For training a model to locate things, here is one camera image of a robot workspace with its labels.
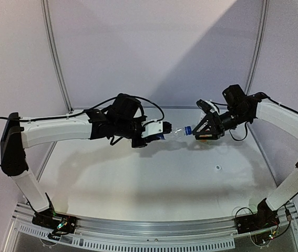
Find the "clear tea bottle white label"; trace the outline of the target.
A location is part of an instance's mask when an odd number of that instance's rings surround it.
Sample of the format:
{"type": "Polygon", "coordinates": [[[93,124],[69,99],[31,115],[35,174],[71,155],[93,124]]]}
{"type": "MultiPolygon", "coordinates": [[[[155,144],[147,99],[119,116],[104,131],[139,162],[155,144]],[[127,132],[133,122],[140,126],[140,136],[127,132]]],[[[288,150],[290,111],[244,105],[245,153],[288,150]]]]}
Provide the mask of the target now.
{"type": "MultiPolygon", "coordinates": [[[[200,118],[199,118],[199,122],[201,122],[201,120],[205,117],[205,113],[204,112],[200,112],[200,118]]],[[[207,144],[207,145],[211,145],[212,141],[211,140],[199,140],[199,142],[207,144]]]]}

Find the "blue pepsi bottle cap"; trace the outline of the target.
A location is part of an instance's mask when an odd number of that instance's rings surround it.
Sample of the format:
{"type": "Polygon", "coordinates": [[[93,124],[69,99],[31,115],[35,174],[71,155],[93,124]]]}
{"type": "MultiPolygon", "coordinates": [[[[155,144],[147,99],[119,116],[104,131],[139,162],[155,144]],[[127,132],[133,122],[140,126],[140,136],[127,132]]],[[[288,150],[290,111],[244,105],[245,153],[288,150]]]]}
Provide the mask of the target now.
{"type": "Polygon", "coordinates": [[[184,128],[184,133],[185,133],[185,135],[191,135],[192,134],[192,128],[191,128],[191,126],[186,126],[184,128]]]}

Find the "clear pepsi bottle blue label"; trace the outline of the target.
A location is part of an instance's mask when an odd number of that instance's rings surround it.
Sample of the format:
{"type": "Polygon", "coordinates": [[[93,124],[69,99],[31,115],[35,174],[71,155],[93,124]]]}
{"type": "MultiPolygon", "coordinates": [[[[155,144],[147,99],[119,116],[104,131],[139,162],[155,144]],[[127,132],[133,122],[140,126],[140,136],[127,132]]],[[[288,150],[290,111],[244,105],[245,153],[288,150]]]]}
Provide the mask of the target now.
{"type": "Polygon", "coordinates": [[[187,135],[187,127],[175,128],[175,129],[165,129],[162,133],[158,134],[160,140],[166,141],[177,141],[182,139],[187,135]]]}

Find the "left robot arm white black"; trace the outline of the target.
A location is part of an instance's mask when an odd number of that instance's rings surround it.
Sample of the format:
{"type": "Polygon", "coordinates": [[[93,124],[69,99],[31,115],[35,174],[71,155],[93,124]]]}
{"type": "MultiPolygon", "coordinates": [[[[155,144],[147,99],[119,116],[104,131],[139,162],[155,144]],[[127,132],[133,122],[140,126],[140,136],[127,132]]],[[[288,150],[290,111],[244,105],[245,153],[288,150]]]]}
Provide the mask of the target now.
{"type": "Polygon", "coordinates": [[[142,97],[120,93],[104,101],[105,108],[98,104],[79,113],[55,117],[22,118],[12,113],[6,118],[1,169],[13,179],[46,227],[55,227],[59,218],[51,211],[51,201],[29,169],[25,150],[50,142],[103,138],[110,140],[110,145],[130,139],[132,148],[146,147],[163,133],[163,118],[148,120],[142,101],[142,97]]]}

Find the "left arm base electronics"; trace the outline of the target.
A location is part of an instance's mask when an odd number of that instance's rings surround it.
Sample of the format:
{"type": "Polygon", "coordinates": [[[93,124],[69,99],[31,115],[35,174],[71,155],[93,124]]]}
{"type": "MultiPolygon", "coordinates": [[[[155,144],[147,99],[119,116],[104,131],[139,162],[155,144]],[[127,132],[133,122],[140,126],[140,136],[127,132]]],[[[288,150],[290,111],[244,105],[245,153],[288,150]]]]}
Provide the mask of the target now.
{"type": "Polygon", "coordinates": [[[32,223],[50,229],[48,239],[60,240],[62,236],[75,232],[77,217],[46,210],[40,213],[35,212],[32,223]]]}

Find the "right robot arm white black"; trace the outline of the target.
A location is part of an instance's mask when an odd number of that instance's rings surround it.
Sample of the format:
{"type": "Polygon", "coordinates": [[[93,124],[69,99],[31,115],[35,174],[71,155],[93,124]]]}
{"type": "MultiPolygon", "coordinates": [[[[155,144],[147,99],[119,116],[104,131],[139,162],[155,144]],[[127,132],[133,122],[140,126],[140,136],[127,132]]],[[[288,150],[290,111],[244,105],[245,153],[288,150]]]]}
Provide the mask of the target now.
{"type": "MultiPolygon", "coordinates": [[[[226,131],[255,119],[266,121],[287,132],[298,140],[298,112],[284,106],[263,92],[247,95],[239,85],[230,85],[223,91],[227,112],[218,114],[212,102],[198,100],[197,106],[205,113],[204,118],[192,130],[197,140],[218,140],[226,131]]],[[[298,194],[298,162],[294,171],[267,198],[257,205],[252,224],[263,229],[272,223],[277,210],[298,194]]]]}

